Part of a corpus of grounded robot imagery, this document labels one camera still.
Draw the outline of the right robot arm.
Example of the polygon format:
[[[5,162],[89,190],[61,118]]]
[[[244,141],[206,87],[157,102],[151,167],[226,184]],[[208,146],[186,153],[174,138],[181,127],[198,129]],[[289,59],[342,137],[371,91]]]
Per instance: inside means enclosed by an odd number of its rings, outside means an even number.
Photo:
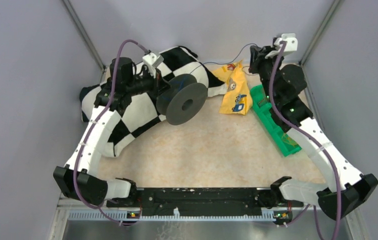
[[[249,72],[259,74],[266,99],[272,104],[272,121],[308,155],[324,177],[323,184],[283,176],[271,184],[270,200],[276,206],[298,201],[318,206],[332,220],[340,220],[362,205],[376,189],[378,179],[354,167],[320,128],[312,111],[300,99],[307,87],[300,66],[282,65],[270,56],[272,46],[250,48]]]

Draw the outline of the grey plastic cable spool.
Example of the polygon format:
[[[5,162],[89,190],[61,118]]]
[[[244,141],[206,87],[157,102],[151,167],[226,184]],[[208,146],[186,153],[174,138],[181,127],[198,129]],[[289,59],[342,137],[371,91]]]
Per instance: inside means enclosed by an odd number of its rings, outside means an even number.
[[[208,88],[188,73],[178,75],[168,83],[170,88],[156,98],[156,109],[169,124],[184,124],[204,106]]]

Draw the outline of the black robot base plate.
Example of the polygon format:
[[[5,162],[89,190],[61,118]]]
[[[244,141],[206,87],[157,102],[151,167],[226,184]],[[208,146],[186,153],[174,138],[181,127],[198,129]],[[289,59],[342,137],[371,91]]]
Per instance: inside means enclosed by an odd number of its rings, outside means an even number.
[[[269,188],[138,188],[128,198],[114,198],[108,208],[135,208],[144,217],[171,216],[177,209],[183,217],[260,216],[263,209],[296,208],[304,204],[279,199]]]

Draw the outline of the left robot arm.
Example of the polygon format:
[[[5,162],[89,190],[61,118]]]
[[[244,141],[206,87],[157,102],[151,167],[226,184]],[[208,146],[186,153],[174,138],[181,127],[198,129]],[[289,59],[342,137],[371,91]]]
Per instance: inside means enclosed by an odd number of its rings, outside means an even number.
[[[142,127],[165,120],[156,106],[158,97],[169,88],[162,76],[164,58],[149,53],[141,65],[127,57],[112,62],[111,77],[100,86],[92,102],[91,115],[77,147],[63,166],[57,166],[53,178],[61,193],[99,209],[105,201],[118,199],[124,206],[137,202],[131,180],[98,178],[100,159],[110,137],[121,134],[118,145],[124,147],[135,139]]]

